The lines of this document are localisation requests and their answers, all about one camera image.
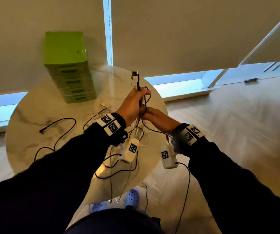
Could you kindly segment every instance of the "black long-sleeve shirt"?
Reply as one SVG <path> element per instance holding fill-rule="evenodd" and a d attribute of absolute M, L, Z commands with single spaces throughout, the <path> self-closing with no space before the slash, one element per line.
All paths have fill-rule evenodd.
<path fill-rule="evenodd" d="M 124 125 L 122 117 L 115 117 Z M 61 149 L 0 182 L 0 233 L 64 233 L 109 146 L 109 137 L 94 123 Z M 183 154 L 190 158 L 191 174 L 198 180 L 223 234 L 280 233 L 280 198 L 253 173 L 233 162 L 205 137 Z M 163 233 L 150 218 L 126 209 L 96 212 L 66 232 Z"/>

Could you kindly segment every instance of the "shoe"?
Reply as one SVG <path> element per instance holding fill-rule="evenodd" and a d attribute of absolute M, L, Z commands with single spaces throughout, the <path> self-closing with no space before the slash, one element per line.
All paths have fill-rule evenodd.
<path fill-rule="evenodd" d="M 127 192 L 125 198 L 125 208 L 127 206 L 132 206 L 133 209 L 138 209 L 139 201 L 140 201 L 140 193 L 137 189 L 133 188 Z"/>
<path fill-rule="evenodd" d="M 90 209 L 90 214 L 106 209 L 107 202 L 108 201 L 103 201 L 103 202 L 100 202 L 100 203 L 93 204 L 92 208 Z"/>

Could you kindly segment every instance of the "beige window shade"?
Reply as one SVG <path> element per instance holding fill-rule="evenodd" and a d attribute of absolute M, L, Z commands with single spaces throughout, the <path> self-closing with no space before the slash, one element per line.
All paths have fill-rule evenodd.
<path fill-rule="evenodd" d="M 142 76 L 237 67 L 279 21 L 280 0 L 112 0 L 114 66 Z"/>
<path fill-rule="evenodd" d="M 280 25 L 252 52 L 243 64 L 280 61 Z"/>
<path fill-rule="evenodd" d="M 48 77 L 45 31 L 83 31 L 89 64 L 107 62 L 102 0 L 0 0 L 0 94 Z"/>

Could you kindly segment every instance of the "herringbone floor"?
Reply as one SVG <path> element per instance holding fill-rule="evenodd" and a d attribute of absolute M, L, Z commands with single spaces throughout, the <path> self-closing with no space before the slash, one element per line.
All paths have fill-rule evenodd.
<path fill-rule="evenodd" d="M 209 96 L 167 102 L 166 105 L 171 117 L 198 126 L 220 150 L 254 172 L 280 196 L 280 78 L 264 79 L 252 85 L 224 85 Z M 13 175 L 3 138 L 0 134 L 0 180 Z M 183 156 L 178 160 L 188 163 L 188 158 Z M 188 171 L 182 165 L 165 170 L 159 163 L 144 181 L 148 185 L 147 212 L 161 218 L 166 233 L 173 233 L 176 228 L 188 178 Z M 140 208 L 144 209 L 145 188 L 138 189 Z M 122 200 L 115 206 L 122 205 Z M 85 207 L 76 219 L 88 213 L 89 208 Z M 220 233 L 193 177 L 178 233 Z"/>

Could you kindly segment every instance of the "round table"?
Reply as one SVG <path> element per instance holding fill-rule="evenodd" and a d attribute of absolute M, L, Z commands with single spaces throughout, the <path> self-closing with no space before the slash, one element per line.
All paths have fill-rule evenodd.
<path fill-rule="evenodd" d="M 127 94 L 132 90 L 131 72 L 119 67 L 99 66 L 91 70 L 97 99 L 93 101 L 67 104 L 59 94 L 56 86 L 50 78 L 42 80 L 34 86 L 20 101 L 14 110 L 6 132 L 6 151 L 9 163 L 15 174 L 27 169 L 34 161 L 36 151 L 44 146 L 53 148 L 58 138 L 74 124 L 73 120 L 62 120 L 50 126 L 44 133 L 39 130 L 61 118 L 75 118 L 75 127 L 67 133 L 57 144 L 56 149 L 62 147 L 70 138 L 83 133 L 83 125 L 100 109 L 105 107 L 118 108 Z M 147 86 L 152 91 L 152 97 L 148 106 L 157 108 L 167 114 L 164 100 L 158 92 L 145 79 L 140 79 L 141 86 Z M 156 128 L 149 122 L 145 122 L 149 128 Z M 112 176 L 113 197 L 117 197 L 137 186 L 154 169 L 160 157 L 160 147 L 166 144 L 165 135 L 144 128 L 142 144 L 138 150 L 138 167 L 130 173 L 122 171 Z M 37 159 L 50 153 L 48 149 L 42 149 Z M 130 164 L 119 161 L 112 168 L 112 173 L 122 169 L 129 170 Z M 106 177 L 110 175 L 110 169 L 101 165 L 97 175 Z M 84 203 L 92 204 L 111 199 L 110 179 L 98 179 L 93 176 Z"/>

